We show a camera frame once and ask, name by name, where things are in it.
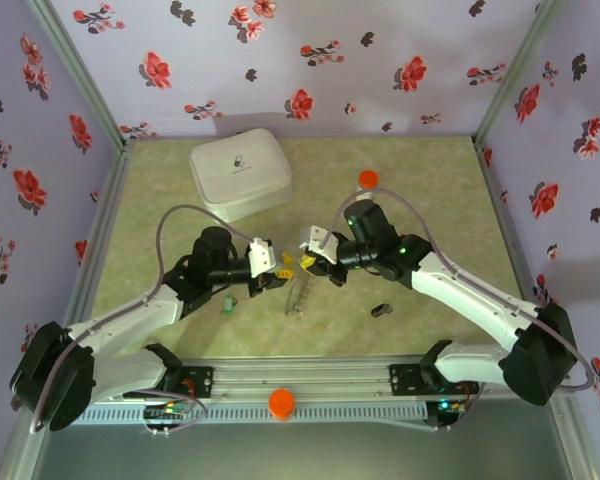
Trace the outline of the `white square pill case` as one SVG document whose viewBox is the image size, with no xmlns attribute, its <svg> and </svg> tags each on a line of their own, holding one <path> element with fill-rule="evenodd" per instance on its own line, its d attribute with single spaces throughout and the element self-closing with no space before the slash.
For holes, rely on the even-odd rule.
<svg viewBox="0 0 600 480">
<path fill-rule="evenodd" d="M 292 197 L 290 165 L 266 129 L 196 146 L 189 165 L 205 208 L 227 223 L 284 205 Z"/>
</svg>

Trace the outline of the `small circuit board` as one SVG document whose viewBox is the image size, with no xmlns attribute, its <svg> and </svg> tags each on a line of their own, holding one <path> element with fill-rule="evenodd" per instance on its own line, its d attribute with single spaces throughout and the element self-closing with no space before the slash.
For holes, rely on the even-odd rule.
<svg viewBox="0 0 600 480">
<path fill-rule="evenodd" d="M 188 417 L 191 409 L 191 405 L 183 401 L 150 404 L 145 406 L 142 417 L 145 422 L 149 423 L 175 422 L 179 424 Z"/>
<path fill-rule="evenodd" d="M 427 402 L 426 409 L 427 419 L 425 424 L 436 431 L 450 431 L 466 414 L 463 402 L 447 399 Z"/>
</svg>

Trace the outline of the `orange-capped pill bottle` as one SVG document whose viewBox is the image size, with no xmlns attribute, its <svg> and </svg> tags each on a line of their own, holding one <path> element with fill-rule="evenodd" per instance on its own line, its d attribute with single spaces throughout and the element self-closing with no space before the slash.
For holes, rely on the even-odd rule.
<svg viewBox="0 0 600 480">
<path fill-rule="evenodd" d="M 357 179 L 356 201 L 372 200 L 374 190 L 379 186 L 379 176 L 373 170 L 362 171 Z"/>
</svg>

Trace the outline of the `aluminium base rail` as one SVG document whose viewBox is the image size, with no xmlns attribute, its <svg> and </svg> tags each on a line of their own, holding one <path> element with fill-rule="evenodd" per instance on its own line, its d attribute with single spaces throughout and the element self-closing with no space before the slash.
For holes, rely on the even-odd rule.
<svg viewBox="0 0 600 480">
<path fill-rule="evenodd" d="M 353 357 L 239 357 L 189 360 L 204 368 L 209 398 L 222 402 L 264 402 L 278 389 L 298 402 L 465 400 L 478 391 L 467 380 L 436 391 L 421 377 L 418 355 Z"/>
</svg>

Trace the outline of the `aluminium frame post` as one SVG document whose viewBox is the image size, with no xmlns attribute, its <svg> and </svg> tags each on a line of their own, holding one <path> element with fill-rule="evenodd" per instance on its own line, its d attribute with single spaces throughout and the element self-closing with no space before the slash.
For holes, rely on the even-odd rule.
<svg viewBox="0 0 600 480">
<path fill-rule="evenodd" d="M 504 78 L 491 100 L 476 133 L 472 136 L 472 144 L 477 153 L 484 147 L 487 137 L 505 110 L 509 96 L 514 91 L 517 82 L 529 68 L 535 52 L 542 43 L 543 38 L 548 34 L 551 24 L 568 3 L 569 0 L 541 0 L 538 3 L 533 21 L 525 33 L 510 65 L 507 67 Z"/>
<path fill-rule="evenodd" d="M 55 51 L 69 71 L 74 83 L 119 152 L 124 152 L 127 141 L 119 132 L 104 97 L 84 63 L 78 49 L 50 0 L 25 0 L 41 27 L 49 37 Z"/>
</svg>

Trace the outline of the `aluminium side rail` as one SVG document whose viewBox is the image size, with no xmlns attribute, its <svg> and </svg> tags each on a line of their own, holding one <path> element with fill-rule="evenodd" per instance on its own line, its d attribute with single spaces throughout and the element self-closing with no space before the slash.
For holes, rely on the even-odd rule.
<svg viewBox="0 0 600 480">
<path fill-rule="evenodd" d="M 133 148 L 134 143 L 128 141 L 113 157 L 89 238 L 85 263 L 80 268 L 67 312 L 60 321 L 61 326 L 84 320 L 93 309 Z M 29 432 L 32 419 L 33 414 L 28 409 L 19 410 L 0 465 L 0 480 L 32 479 L 47 436 L 45 430 L 36 434 Z"/>
<path fill-rule="evenodd" d="M 474 138 L 471 140 L 515 276 L 518 293 L 522 299 L 531 301 L 531 271 L 524 254 L 518 249 L 519 238 L 515 228 L 509 225 L 507 208 L 499 199 L 499 182 L 489 173 L 482 145 Z M 600 480 L 600 459 L 576 394 L 558 390 L 549 401 L 548 407 L 572 479 Z"/>
</svg>

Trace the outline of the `orange round button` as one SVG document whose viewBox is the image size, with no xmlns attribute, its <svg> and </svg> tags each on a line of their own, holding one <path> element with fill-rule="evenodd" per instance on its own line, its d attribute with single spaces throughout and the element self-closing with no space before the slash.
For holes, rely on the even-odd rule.
<svg viewBox="0 0 600 480">
<path fill-rule="evenodd" d="M 276 389 L 269 396 L 268 409 L 275 419 L 279 421 L 289 420 L 295 409 L 293 393 L 284 388 Z"/>
</svg>

